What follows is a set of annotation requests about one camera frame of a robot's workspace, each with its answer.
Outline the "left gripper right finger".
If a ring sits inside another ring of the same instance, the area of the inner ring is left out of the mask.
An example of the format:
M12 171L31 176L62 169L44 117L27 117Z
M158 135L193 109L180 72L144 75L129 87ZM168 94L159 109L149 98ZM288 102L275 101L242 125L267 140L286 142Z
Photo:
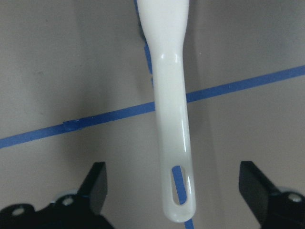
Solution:
M305 196L278 188L252 162L242 161L239 192L262 229L303 229Z

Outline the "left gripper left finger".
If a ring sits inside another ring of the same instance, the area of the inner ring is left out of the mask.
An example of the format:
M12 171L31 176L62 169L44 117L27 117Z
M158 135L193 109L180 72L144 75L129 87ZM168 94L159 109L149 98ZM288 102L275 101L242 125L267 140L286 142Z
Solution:
M75 194L66 194L41 210L26 203L10 205L0 211L2 229L110 229L101 215L107 196L104 162L95 162Z

